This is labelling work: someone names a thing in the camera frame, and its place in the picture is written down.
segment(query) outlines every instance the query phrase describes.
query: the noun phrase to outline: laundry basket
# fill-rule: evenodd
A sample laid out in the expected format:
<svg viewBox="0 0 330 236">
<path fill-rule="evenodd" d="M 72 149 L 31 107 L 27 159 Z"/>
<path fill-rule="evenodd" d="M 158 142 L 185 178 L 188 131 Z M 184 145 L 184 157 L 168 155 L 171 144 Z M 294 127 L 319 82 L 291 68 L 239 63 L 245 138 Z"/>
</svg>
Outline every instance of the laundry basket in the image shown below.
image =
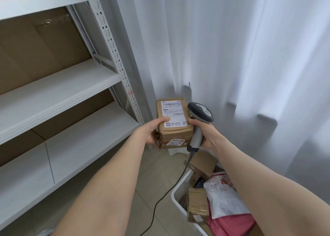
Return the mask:
<svg viewBox="0 0 330 236">
<path fill-rule="evenodd" d="M 189 180 L 192 176 L 193 171 L 190 170 L 186 173 L 186 175 L 180 180 L 180 182 L 175 186 L 171 193 L 172 201 L 178 207 L 178 209 L 182 212 L 183 216 L 187 219 L 187 211 L 179 204 L 179 200 L 188 193 L 189 188 Z M 196 223 L 189 223 L 192 225 L 196 231 L 200 233 L 200 235 L 208 236 L 206 232 Z"/>
</svg>

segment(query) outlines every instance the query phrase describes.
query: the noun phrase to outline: white curtain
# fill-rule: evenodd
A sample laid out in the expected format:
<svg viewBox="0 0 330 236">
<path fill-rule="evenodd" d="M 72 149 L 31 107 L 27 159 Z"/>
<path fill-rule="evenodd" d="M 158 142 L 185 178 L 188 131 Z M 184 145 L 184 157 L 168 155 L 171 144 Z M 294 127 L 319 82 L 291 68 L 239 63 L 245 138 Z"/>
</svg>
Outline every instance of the white curtain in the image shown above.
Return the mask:
<svg viewBox="0 0 330 236">
<path fill-rule="evenodd" d="M 200 102 L 330 203 L 330 0 L 117 1 L 154 116 L 159 98 Z"/>
</svg>

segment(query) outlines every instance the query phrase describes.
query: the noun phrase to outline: tiled floor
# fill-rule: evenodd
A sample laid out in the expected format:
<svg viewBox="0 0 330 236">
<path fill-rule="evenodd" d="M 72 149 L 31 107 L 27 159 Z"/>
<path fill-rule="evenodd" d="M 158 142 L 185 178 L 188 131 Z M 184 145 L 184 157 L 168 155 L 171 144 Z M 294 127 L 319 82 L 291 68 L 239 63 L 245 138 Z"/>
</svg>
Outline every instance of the tiled floor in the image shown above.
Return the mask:
<svg viewBox="0 0 330 236">
<path fill-rule="evenodd" d="M 35 236 L 55 227 L 87 182 L 122 144 L 107 152 L 100 159 L 69 180 L 55 192 L 35 205 L 2 231 L 0 236 Z M 139 236 L 152 219 L 155 203 L 175 184 L 184 170 L 185 156 L 170 156 L 168 151 L 145 149 L 134 193 L 131 215 L 125 236 Z M 157 206 L 155 220 L 145 236 L 197 236 L 175 204 L 169 193 Z"/>
</svg>

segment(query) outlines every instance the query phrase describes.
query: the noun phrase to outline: forearm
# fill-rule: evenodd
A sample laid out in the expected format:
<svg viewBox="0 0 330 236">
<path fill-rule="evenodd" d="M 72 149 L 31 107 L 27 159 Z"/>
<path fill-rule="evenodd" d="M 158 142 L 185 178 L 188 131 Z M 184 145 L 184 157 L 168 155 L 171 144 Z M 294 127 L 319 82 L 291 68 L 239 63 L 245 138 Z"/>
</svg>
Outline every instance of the forearm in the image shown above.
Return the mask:
<svg viewBox="0 0 330 236">
<path fill-rule="evenodd" d="M 330 207 L 219 137 L 213 152 L 266 235 L 327 235 Z"/>
<path fill-rule="evenodd" d="M 124 235 L 144 146 L 134 132 L 89 181 L 54 235 Z"/>
</svg>

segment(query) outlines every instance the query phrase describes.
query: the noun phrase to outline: metal shelving unit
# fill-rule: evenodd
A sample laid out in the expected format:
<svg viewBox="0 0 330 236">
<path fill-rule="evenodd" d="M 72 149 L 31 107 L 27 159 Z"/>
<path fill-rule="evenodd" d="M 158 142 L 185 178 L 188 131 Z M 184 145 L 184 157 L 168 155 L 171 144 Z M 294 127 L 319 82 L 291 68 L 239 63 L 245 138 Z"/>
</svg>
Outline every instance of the metal shelving unit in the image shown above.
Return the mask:
<svg viewBox="0 0 330 236">
<path fill-rule="evenodd" d="M 108 58 L 97 54 L 77 3 L 88 6 Z M 93 59 L 1 95 L 0 144 L 106 88 L 115 102 L 0 167 L 0 230 L 144 124 L 100 0 L 0 0 L 0 20 L 63 6 Z"/>
</svg>

